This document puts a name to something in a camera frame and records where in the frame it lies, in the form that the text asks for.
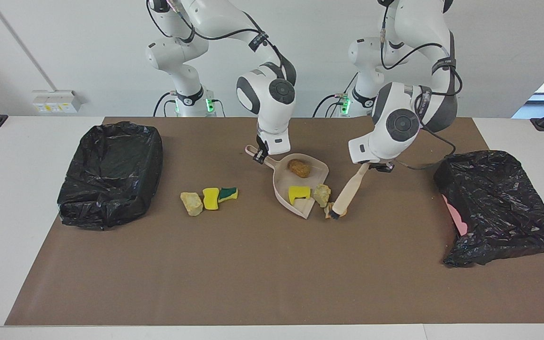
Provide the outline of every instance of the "white table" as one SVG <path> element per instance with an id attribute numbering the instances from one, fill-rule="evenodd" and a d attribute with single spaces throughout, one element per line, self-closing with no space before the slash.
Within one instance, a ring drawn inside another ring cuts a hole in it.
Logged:
<path id="1" fill-rule="evenodd" d="M 0 339 L 544 339 L 544 325 L 3 327 L 58 214 L 56 198 L 78 140 L 102 120 L 11 117 L 0 128 Z M 527 120 L 475 122 L 491 149 L 522 162 L 544 200 L 544 133 Z"/>

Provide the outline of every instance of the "green indicator light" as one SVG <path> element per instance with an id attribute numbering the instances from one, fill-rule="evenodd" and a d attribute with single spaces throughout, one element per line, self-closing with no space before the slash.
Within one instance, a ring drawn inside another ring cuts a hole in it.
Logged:
<path id="1" fill-rule="evenodd" d="M 341 108 L 341 114 L 343 114 L 344 116 L 348 115 L 349 106 L 350 106 L 351 103 L 352 103 L 352 101 L 350 101 L 349 98 L 345 99 L 345 101 L 343 102 L 343 106 Z"/>
<path id="2" fill-rule="evenodd" d="M 205 99 L 205 101 L 207 102 L 207 109 L 209 110 L 209 112 L 213 112 L 213 110 L 215 110 L 215 107 L 213 106 L 213 103 L 211 103 L 211 99 Z"/>

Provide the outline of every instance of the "dustpan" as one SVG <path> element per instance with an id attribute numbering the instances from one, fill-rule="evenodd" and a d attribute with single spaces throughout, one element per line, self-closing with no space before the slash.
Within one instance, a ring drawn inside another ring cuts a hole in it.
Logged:
<path id="1" fill-rule="evenodd" d="M 253 156 L 257 153 L 257 148 L 253 145 L 247 145 L 245 152 Z M 312 166 L 308 178 L 301 178 L 289 170 L 289 162 L 293 159 L 298 159 Z M 298 199 L 295 200 L 294 205 L 291 205 L 289 202 L 289 187 L 310 187 L 311 190 L 315 190 L 317 185 L 324 184 L 326 177 L 329 175 L 329 167 L 322 161 L 302 153 L 292 153 L 280 161 L 272 157 L 266 157 L 264 164 L 274 170 L 272 183 L 274 184 L 274 194 L 278 202 L 295 215 L 307 219 L 315 204 L 315 199 Z"/>

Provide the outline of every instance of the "brown paper surface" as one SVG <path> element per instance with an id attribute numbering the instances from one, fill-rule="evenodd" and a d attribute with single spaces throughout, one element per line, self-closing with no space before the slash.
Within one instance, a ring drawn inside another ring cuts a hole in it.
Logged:
<path id="1" fill-rule="evenodd" d="M 544 323 L 544 254 L 441 263 L 455 227 L 434 170 L 371 171 L 346 217 L 325 220 L 315 204 L 304 220 L 274 197 L 272 170 L 244 153 L 255 119 L 130 120 L 163 137 L 150 211 L 108 232 L 56 220 L 6 325 Z M 336 198 L 359 167 L 348 140 L 371 129 L 370 118 L 293 119 L 292 152 L 328 164 Z M 487 148 L 471 119 L 441 134 L 459 153 Z M 422 131 L 400 159 L 449 150 Z M 180 192 L 206 187 L 238 187 L 239 198 L 189 217 Z"/>

